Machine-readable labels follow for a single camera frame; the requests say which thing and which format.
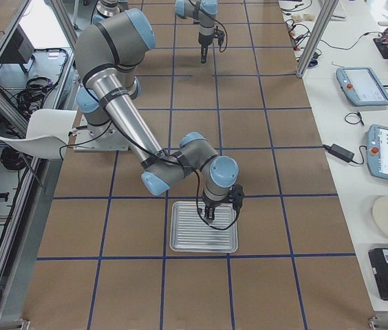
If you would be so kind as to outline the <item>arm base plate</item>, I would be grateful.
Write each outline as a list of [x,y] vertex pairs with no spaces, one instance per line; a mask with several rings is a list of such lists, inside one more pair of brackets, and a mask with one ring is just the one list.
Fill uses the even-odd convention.
[[83,113],[80,121],[86,128],[77,132],[74,150],[76,152],[128,151],[129,142],[111,123],[102,110]]

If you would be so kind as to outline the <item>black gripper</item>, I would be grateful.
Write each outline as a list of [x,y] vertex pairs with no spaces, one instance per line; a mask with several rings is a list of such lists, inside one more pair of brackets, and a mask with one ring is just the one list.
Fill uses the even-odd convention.
[[201,64],[206,64],[208,46],[213,43],[214,39],[217,39],[218,45],[221,47],[225,41],[225,31],[220,29],[215,29],[212,32],[206,32],[205,34],[202,32],[199,32],[198,42],[201,45],[201,57],[200,57]]
[[205,204],[205,218],[214,220],[215,209],[222,204],[232,204],[233,210],[240,210],[243,207],[244,198],[244,189],[240,184],[234,184],[229,189],[226,189],[223,196],[214,195],[207,187],[205,187],[202,193],[202,201]]

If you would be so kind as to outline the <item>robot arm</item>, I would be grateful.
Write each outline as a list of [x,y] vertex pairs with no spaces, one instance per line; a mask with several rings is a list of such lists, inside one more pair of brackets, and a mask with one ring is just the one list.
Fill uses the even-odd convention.
[[206,182],[200,194],[205,205],[200,218],[212,223],[220,204],[232,204],[239,212],[244,192],[236,182],[237,162],[219,155],[198,132],[187,134],[179,150],[167,154],[133,104],[133,72],[154,47],[155,36],[146,16],[137,8],[128,9],[80,33],[74,50],[76,68],[84,87],[96,94],[100,108],[129,141],[144,169],[141,179],[152,195],[161,195],[199,171]]
[[222,49],[225,38],[227,37],[226,28],[217,20],[218,1],[216,0],[201,0],[175,1],[175,14],[181,19],[191,18],[199,24],[198,43],[201,45],[200,63],[205,64],[207,61],[208,47],[213,44],[216,39],[219,45],[219,50]]

